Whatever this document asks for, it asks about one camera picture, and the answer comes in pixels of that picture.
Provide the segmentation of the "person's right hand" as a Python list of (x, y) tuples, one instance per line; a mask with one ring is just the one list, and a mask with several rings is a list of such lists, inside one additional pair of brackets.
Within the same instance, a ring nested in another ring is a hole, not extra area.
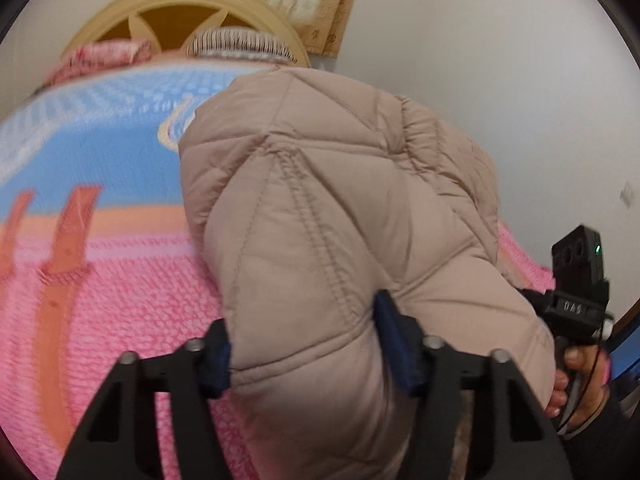
[(610, 397), (609, 371), (608, 355), (598, 346), (568, 348), (564, 353), (564, 368), (555, 372), (546, 414), (552, 419), (570, 415), (565, 432), (584, 426), (600, 413)]

